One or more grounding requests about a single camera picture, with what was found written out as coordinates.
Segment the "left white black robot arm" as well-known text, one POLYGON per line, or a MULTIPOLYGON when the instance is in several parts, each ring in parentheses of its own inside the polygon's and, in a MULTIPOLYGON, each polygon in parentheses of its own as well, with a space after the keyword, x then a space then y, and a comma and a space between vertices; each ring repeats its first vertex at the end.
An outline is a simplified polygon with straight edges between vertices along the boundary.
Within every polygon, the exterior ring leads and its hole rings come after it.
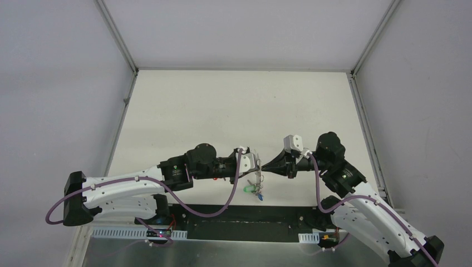
POLYGON ((258 155, 239 147, 228 157, 217 156, 210 144, 199 144, 180 156, 130 174, 88 177, 70 173, 64 188, 64 226, 85 225, 98 217, 132 216, 165 224, 170 217, 166 194, 190 189, 194 180, 236 178, 258 171, 258 155))

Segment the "large silver carabiner keyring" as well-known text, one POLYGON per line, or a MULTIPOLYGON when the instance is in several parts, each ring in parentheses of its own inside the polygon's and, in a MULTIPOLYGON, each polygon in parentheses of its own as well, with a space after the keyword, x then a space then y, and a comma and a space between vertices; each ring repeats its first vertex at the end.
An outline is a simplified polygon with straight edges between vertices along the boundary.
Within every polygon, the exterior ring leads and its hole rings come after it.
POLYGON ((249 185, 245 187, 245 191, 252 193, 260 201, 262 201, 263 200, 263 196, 262 196, 263 185, 262 185, 262 182, 264 180, 264 176, 262 175, 262 162, 261 162, 261 159, 260 159, 259 154, 257 152, 255 152, 254 158, 255 158, 256 167, 257 167, 256 171, 254 172, 255 173, 255 181, 252 182, 251 180, 247 180, 249 185))

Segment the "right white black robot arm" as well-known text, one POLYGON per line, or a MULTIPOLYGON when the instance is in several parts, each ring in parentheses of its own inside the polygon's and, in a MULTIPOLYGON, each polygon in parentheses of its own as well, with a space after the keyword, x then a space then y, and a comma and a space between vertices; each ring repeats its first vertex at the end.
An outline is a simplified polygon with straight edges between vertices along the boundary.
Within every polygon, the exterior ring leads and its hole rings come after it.
POLYGON ((286 136, 282 152, 262 166, 290 179, 300 171, 314 172, 316 221, 346 231, 389 266, 439 266, 444 243, 427 237, 403 219, 345 159, 346 148, 334 132, 323 133, 315 150, 298 135, 286 136))

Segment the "key with green tag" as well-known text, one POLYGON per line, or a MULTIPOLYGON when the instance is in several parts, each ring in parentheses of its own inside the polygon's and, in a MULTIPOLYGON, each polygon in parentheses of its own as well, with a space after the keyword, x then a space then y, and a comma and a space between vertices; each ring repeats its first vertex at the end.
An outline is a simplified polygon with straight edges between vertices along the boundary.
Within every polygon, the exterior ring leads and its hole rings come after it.
POLYGON ((255 185, 248 185, 244 187, 243 191, 244 192, 249 192, 249 193, 255 193, 257 190, 257 187, 255 185))

